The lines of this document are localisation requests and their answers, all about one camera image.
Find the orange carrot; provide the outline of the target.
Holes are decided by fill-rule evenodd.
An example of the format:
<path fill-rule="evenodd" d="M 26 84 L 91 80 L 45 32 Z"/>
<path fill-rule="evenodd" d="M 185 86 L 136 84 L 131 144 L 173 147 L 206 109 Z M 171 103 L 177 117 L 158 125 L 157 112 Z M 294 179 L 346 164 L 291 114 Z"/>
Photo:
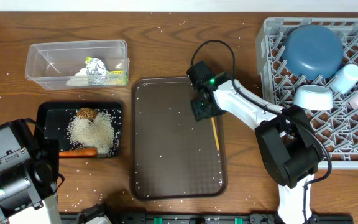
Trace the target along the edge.
<path fill-rule="evenodd" d="M 75 149 L 59 152 L 59 157 L 61 158 L 96 157 L 97 155 L 98 151 L 96 148 Z"/>

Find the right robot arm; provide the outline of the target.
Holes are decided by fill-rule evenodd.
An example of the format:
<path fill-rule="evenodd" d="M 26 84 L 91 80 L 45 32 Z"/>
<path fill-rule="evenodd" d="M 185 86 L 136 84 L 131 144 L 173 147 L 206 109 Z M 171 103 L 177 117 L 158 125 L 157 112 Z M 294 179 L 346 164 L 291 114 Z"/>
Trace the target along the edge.
<path fill-rule="evenodd" d="M 226 112 L 254 130 L 260 155 L 278 184 L 278 217 L 284 223 L 310 223 L 310 190 L 323 151 L 312 133 L 305 112 L 273 105 L 231 80 L 226 72 L 188 72 L 198 96 L 191 101 L 196 120 Z"/>

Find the brown dried mushroom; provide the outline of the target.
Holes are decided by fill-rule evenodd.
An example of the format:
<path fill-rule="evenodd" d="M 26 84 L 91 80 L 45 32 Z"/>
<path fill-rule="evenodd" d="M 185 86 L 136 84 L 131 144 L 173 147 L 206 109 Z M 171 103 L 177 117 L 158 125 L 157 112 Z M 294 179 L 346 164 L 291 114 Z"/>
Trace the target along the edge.
<path fill-rule="evenodd" d="M 97 115 L 98 115 L 99 111 L 95 110 L 95 109 L 91 109 L 91 108 L 81 108 L 78 110 L 76 116 L 79 119 L 87 119 L 87 120 L 94 120 Z"/>

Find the light blue plastic cup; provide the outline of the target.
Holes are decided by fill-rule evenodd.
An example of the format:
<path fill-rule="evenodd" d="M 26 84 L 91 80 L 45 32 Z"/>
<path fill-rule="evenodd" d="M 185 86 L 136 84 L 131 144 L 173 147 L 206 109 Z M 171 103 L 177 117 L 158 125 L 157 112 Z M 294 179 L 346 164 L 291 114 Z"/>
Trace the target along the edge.
<path fill-rule="evenodd" d="M 337 80 L 331 85 L 334 92 L 347 93 L 358 82 L 358 66 L 347 64 L 336 72 Z"/>

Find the pile of rice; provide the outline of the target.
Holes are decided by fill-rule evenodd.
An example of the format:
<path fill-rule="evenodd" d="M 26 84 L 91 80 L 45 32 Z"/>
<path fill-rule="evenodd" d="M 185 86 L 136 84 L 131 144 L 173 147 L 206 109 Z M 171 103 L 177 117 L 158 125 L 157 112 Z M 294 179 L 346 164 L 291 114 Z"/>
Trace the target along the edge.
<path fill-rule="evenodd" d="M 99 158 L 112 158 L 119 151 L 121 117 L 115 112 L 100 111 L 95 119 L 75 116 L 67 127 L 71 149 L 95 148 Z"/>

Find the aluminium foil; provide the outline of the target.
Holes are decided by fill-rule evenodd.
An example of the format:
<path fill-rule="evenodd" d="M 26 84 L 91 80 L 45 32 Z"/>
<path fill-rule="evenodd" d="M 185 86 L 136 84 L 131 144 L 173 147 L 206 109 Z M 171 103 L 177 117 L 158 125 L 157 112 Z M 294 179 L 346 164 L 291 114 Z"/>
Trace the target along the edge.
<path fill-rule="evenodd" d="M 90 85 L 107 84 L 108 70 L 102 60 L 98 58 L 87 57 L 86 74 Z"/>

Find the white napkin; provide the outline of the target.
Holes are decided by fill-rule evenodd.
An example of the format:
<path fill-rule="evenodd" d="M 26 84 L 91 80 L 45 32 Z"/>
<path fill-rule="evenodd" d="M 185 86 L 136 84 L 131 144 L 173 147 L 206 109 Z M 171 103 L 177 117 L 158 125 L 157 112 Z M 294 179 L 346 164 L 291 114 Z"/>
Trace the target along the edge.
<path fill-rule="evenodd" d="M 80 69 L 79 72 L 66 82 L 66 86 L 70 87 L 84 87 L 88 85 L 89 81 L 86 68 Z"/>

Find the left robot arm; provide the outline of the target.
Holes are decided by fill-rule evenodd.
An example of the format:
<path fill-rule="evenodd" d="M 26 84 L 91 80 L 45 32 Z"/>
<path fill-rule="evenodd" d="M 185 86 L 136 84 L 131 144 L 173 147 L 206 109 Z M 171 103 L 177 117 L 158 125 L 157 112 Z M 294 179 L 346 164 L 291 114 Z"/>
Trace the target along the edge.
<path fill-rule="evenodd" d="M 59 172 L 58 141 L 40 141 L 17 119 L 0 125 L 0 223 L 114 223 L 105 204 L 80 213 L 58 211 L 57 190 L 65 178 Z"/>

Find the yellow green snack wrapper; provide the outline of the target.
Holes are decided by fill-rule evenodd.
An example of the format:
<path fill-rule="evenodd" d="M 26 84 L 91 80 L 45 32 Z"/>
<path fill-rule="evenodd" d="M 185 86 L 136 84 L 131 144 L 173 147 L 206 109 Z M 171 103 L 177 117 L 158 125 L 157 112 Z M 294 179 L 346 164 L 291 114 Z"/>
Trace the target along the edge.
<path fill-rule="evenodd" d="M 127 78 L 124 75 L 123 70 L 108 70 L 108 77 L 107 77 L 107 84 L 109 85 L 126 85 L 127 84 Z"/>

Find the light blue bowl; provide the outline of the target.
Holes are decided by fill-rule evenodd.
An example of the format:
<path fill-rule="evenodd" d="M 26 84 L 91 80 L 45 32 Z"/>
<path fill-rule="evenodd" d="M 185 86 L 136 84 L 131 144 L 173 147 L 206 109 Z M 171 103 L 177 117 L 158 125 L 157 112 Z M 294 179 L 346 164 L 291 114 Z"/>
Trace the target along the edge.
<path fill-rule="evenodd" d="M 303 85 L 295 92 L 293 104 L 314 111 L 330 110 L 333 108 L 333 93 L 323 86 Z"/>

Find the dark blue plate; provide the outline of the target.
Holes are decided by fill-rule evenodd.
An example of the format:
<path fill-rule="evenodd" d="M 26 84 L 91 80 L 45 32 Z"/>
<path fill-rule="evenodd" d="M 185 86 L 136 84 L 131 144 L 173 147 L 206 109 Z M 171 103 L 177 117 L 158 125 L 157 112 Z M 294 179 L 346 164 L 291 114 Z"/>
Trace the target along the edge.
<path fill-rule="evenodd" d="M 343 59 L 339 37 L 320 25 L 305 25 L 295 29 L 285 40 L 282 59 L 292 74 L 307 80 L 333 76 Z"/>

